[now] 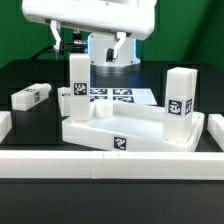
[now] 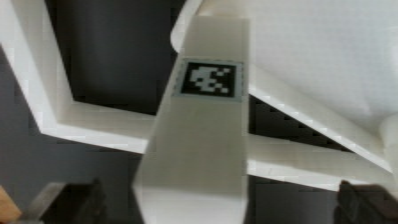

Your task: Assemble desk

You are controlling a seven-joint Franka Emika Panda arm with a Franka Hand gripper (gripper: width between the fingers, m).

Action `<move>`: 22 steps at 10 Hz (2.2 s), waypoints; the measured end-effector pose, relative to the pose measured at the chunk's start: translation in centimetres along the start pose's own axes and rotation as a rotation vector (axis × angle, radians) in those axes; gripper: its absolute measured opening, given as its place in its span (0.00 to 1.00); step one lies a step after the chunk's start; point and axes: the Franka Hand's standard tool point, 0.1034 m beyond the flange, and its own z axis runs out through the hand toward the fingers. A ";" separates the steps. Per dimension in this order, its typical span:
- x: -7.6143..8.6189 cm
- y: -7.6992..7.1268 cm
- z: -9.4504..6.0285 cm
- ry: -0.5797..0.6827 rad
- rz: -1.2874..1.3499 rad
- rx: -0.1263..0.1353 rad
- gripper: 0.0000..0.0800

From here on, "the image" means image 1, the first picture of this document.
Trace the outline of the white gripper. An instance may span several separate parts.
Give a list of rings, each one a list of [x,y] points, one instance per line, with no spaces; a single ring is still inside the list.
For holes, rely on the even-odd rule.
[[[154,30],[156,0],[23,0],[27,20],[49,24],[55,38],[54,50],[64,53],[60,28],[114,35],[115,45],[106,54],[115,62],[126,36],[145,40]]]

